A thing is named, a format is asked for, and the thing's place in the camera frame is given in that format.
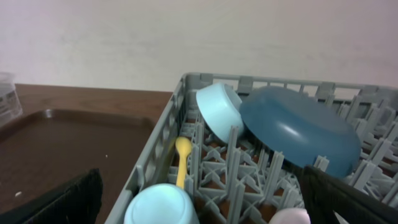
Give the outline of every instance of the white wall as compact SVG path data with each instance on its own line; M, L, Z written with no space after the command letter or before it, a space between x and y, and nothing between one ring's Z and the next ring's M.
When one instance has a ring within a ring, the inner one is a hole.
M398 86L396 0L1 0L19 83L175 88L189 71Z

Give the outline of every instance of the dish rack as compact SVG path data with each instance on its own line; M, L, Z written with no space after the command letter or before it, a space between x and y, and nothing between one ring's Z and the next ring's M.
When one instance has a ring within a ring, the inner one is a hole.
M352 124L362 142L361 160L343 182L398 208L398 90L386 86L280 78L188 73L179 81L134 166L106 223L123 223L133 196L163 182L175 184L175 139L190 138L185 191L205 223L267 223L276 211L304 207L296 176L283 169L283 152L272 152L250 135L220 144L206 127L196 91L216 82L231 85L244 99L255 88L277 85L306 94ZM314 166L326 170L319 155Z

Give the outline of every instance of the plastic tray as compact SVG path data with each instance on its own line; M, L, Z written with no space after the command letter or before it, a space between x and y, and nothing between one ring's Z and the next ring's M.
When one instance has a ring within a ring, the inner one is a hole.
M96 222L104 223L153 127L140 117L65 110L6 124L0 129L0 213L99 168L104 191Z
M279 209L304 206L296 177L282 169L282 152L272 153L250 137L237 141L234 127L227 145L215 141L195 101L197 90L215 82L231 85L241 98L254 88L279 85L326 104L353 125L363 142L358 167L343 181L397 208L396 89L188 73L179 81L106 223L123 223L129 202L142 189L161 182L175 183L178 163L174 141L178 135L190 138L193 143L185 190L203 223L267 223ZM327 158L319 155L314 166L326 170Z

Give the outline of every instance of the black object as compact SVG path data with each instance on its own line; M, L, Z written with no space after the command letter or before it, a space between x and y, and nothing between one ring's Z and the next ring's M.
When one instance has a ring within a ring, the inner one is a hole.
M312 166L304 167L300 188L311 223L339 224L334 212L350 224L398 223L393 208Z
M101 208L102 192L100 173L98 169L92 169L39 198L0 215L0 223L94 224Z

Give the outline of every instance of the wooden table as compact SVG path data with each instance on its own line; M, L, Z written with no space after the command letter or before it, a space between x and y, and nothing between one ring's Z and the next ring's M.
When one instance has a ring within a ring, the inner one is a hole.
M104 90L37 85L16 85L16 87L24 115L46 109L67 109L142 116L151 119L154 123L159 119L160 114L171 96L171 93L154 91ZM140 149L144 147L145 142L146 139L142 139L142 142L140 142ZM88 148L85 153L91 153L92 150L95 149ZM123 166L122 162L120 162L120 156L125 157L129 155L131 159L133 159L132 153L137 159L141 152L137 151L137 153L135 153L130 150L128 152L114 150L111 156L112 158L109 158L104 165L105 168L111 167L112 169L101 170L104 172L102 173L104 180L103 206L97 216L96 223L104 223L106 217L109 215L110 208L113 206L113 201L116 201L119 192L122 190L121 188L116 189L113 186L116 184L123 186L134 166L134 164L126 166L126 163L123 163L125 165ZM115 170L117 170L118 176L125 174L126 180L123 180L122 177L118 179L116 183L114 178L114 182L112 182L113 185L109 185L109 182L108 185L106 185L106 180L109 179L107 178L109 177L109 172L114 172Z
M172 93L17 84L24 114L45 109L145 116L157 122Z

